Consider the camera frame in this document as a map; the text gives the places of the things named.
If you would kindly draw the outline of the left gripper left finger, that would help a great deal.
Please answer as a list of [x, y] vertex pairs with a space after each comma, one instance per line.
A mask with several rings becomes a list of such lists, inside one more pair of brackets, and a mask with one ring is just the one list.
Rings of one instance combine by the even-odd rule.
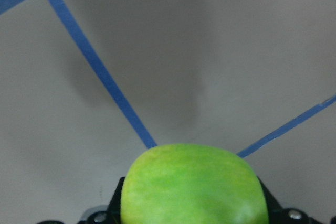
[[78, 223], [121, 223], [121, 191], [125, 177], [121, 177], [109, 204], [104, 209], [87, 210]]

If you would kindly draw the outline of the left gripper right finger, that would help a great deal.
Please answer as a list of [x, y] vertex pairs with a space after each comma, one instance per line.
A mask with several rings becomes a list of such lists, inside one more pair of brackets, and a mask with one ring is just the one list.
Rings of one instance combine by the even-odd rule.
[[318, 224], [321, 223], [297, 208], [284, 208], [260, 178], [264, 197], [267, 204], [270, 224]]

